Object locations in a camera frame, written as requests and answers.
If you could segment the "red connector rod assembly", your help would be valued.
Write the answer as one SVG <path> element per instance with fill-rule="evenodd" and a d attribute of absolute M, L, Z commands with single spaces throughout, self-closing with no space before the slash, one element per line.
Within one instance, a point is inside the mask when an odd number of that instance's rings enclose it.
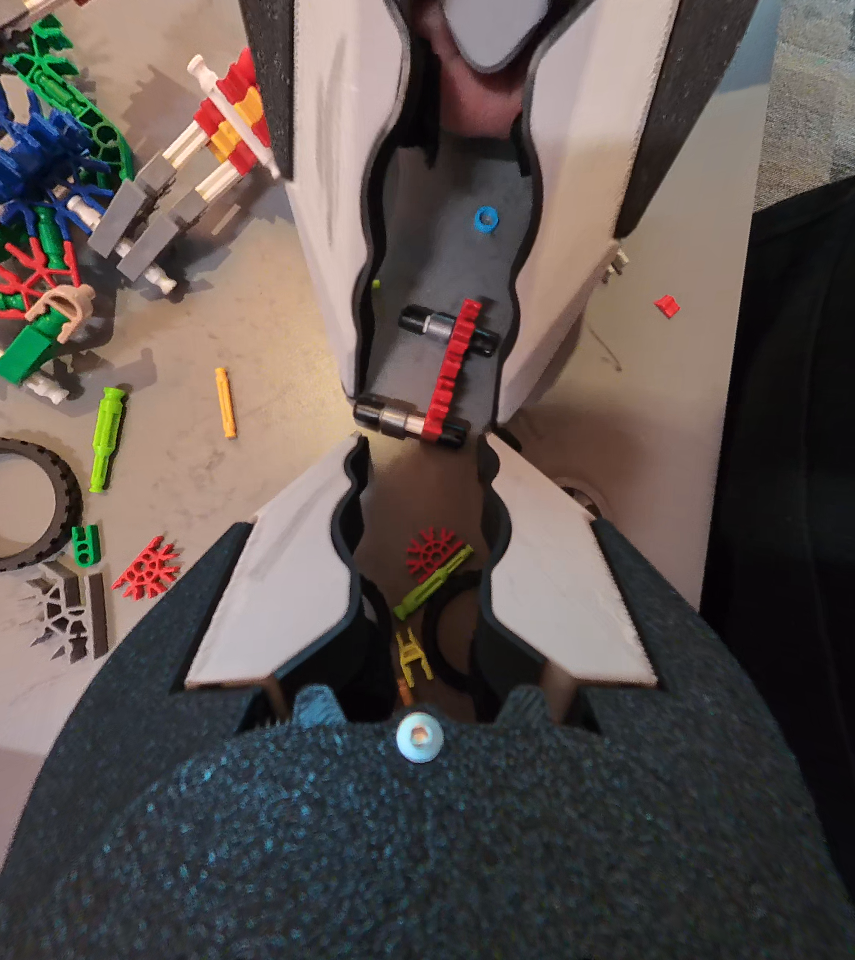
<path fill-rule="evenodd" d="M 381 434 L 414 439 L 449 450 L 460 450 L 467 429 L 451 416 L 458 378 L 469 354 L 491 358 L 500 345 L 500 335 L 479 325 L 482 303 L 466 297 L 456 315 L 410 304 L 398 319 L 402 330 L 433 340 L 444 347 L 444 356 L 426 412 L 406 413 L 397 405 L 384 404 L 376 415 Z"/>

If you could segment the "red fan connector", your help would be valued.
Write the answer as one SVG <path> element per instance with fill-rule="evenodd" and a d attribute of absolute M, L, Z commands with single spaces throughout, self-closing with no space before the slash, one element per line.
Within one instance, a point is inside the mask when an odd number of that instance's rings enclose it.
<path fill-rule="evenodd" d="M 162 535 L 152 538 L 111 585 L 122 596 L 141 601 L 165 593 L 181 570 L 175 544 Z"/>

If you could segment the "grey fan connector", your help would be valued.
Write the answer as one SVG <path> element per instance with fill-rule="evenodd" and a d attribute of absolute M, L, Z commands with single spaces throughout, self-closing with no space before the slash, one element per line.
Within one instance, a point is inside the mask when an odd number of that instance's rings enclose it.
<path fill-rule="evenodd" d="M 38 565 L 28 580 L 40 604 L 41 633 L 33 646 L 45 645 L 51 660 L 70 664 L 99 660 L 109 653 L 109 634 L 102 573 L 80 577 L 57 560 Z"/>

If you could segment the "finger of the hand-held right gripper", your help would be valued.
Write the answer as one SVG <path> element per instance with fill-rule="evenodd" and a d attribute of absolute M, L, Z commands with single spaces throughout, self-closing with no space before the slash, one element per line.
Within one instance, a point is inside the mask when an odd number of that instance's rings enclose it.
<path fill-rule="evenodd" d="M 362 280 L 372 263 L 366 198 L 410 80 L 397 3 L 298 1 L 293 35 L 293 175 L 286 192 L 345 394 L 359 388 Z"/>
<path fill-rule="evenodd" d="M 533 207 L 514 280 L 518 325 L 495 419 L 536 392 L 614 259 L 615 225 L 647 124 L 677 1 L 580 2 L 535 48 L 521 133 Z"/>

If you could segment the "lime green rod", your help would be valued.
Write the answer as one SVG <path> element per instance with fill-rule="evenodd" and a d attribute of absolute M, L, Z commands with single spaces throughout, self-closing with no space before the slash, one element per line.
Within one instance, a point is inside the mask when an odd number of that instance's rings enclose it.
<path fill-rule="evenodd" d="M 98 404 L 92 438 L 93 464 L 88 482 L 88 491 L 92 494 L 102 493 L 105 489 L 118 444 L 125 399 L 125 390 L 106 387 Z"/>
<path fill-rule="evenodd" d="M 470 545 L 463 546 L 445 563 L 441 564 L 429 576 L 406 594 L 397 606 L 393 607 L 394 617 L 404 622 L 424 606 L 448 581 L 449 577 L 474 554 Z"/>

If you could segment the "multicolour construction toy model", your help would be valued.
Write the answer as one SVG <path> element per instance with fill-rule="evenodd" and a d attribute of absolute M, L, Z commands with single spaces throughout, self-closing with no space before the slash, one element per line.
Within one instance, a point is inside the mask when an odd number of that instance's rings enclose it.
<path fill-rule="evenodd" d="M 200 55 L 191 122 L 138 171 L 125 137 L 71 82 L 64 2 L 0 2 L 0 378 L 55 404 L 45 366 L 94 313 L 73 232 L 163 294 L 162 252 L 258 167 L 280 177 L 251 51 L 223 77 Z"/>

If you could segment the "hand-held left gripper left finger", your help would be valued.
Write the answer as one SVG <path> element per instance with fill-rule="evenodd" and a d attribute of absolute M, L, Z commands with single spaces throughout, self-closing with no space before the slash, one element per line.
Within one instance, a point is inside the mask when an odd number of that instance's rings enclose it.
<path fill-rule="evenodd" d="M 370 465 L 354 433 L 258 510 L 187 689 L 267 686 L 291 702 L 306 685 L 341 690 L 360 675 L 368 626 L 354 554 Z"/>

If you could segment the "red snowflake connector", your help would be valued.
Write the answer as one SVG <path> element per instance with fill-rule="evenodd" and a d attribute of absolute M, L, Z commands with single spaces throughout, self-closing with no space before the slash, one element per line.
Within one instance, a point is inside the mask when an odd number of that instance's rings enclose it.
<path fill-rule="evenodd" d="M 408 573 L 422 584 L 465 546 L 465 541 L 452 529 L 433 526 L 421 529 L 406 548 Z"/>

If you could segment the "black rubber tire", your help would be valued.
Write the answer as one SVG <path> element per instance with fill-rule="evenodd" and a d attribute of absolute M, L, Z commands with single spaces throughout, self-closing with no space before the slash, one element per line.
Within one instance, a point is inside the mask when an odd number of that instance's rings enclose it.
<path fill-rule="evenodd" d="M 72 539 L 83 513 L 83 493 L 71 467 L 52 450 L 16 438 L 0 438 L 0 456 L 13 455 L 39 467 L 51 485 L 54 509 L 44 532 L 33 544 L 0 557 L 0 573 L 23 570 L 47 561 Z"/>
<path fill-rule="evenodd" d="M 470 570 L 450 575 L 423 606 L 421 619 L 421 646 L 428 664 L 436 676 L 451 689 L 474 695 L 477 683 L 472 673 L 453 666 L 442 652 L 438 632 L 446 607 L 459 595 L 476 590 L 482 580 L 481 570 Z"/>

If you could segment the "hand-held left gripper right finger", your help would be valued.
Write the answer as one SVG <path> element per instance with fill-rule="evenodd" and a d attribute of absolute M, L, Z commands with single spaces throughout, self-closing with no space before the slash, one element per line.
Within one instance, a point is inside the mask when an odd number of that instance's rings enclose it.
<path fill-rule="evenodd" d="M 479 593 L 491 686 L 510 671 L 536 683 L 545 666 L 576 683 L 653 689 L 658 680 L 588 510 L 496 434 L 477 442 L 482 534 Z"/>

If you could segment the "person's black clothing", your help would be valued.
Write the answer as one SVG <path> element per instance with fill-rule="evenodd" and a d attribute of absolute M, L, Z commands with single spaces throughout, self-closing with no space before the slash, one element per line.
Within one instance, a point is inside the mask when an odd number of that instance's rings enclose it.
<path fill-rule="evenodd" d="M 855 175 L 753 218 L 701 614 L 781 726 L 855 906 Z"/>

